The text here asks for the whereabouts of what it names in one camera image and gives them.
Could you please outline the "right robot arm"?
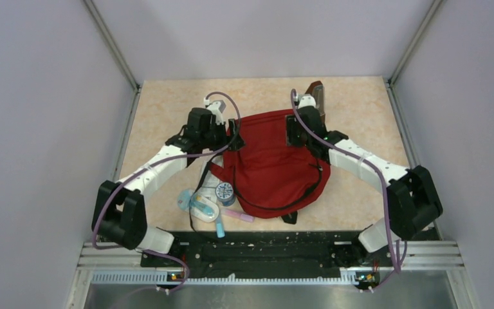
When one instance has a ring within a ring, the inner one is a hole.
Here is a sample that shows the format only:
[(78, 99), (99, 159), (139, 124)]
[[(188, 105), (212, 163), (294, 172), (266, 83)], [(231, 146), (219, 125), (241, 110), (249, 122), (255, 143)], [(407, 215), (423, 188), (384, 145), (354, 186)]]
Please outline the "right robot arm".
[(357, 264), (369, 265), (379, 249), (397, 240), (411, 240), (443, 214), (427, 168), (393, 164), (363, 149), (346, 134), (327, 130), (312, 106), (294, 109), (285, 123), (288, 146), (305, 147), (315, 158), (350, 172), (381, 193), (382, 219), (352, 241), (351, 256)]

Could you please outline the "red backpack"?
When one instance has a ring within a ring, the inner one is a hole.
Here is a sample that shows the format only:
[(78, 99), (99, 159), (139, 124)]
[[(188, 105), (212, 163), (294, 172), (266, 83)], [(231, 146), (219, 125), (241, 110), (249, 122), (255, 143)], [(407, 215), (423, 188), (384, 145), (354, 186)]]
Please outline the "red backpack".
[(286, 117), (292, 115), (284, 109), (244, 117), (239, 136), (245, 145), (224, 152), (222, 165), (215, 159), (204, 164), (201, 179), (230, 183), (250, 216), (296, 224), (299, 210), (323, 193), (331, 167), (306, 148), (287, 145)]

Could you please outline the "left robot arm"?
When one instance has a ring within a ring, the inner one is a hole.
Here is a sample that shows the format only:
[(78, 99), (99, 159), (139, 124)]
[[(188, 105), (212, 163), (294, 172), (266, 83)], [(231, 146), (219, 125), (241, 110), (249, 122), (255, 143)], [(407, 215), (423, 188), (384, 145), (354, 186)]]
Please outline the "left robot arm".
[(213, 155), (229, 148), (238, 137), (226, 128), (223, 109), (215, 104), (193, 108), (187, 123), (148, 162), (125, 179), (100, 184), (91, 223), (92, 244), (97, 237), (111, 241), (111, 248), (150, 250), (165, 266), (180, 259), (174, 236), (148, 225), (145, 204), (173, 175), (186, 169), (204, 150)]

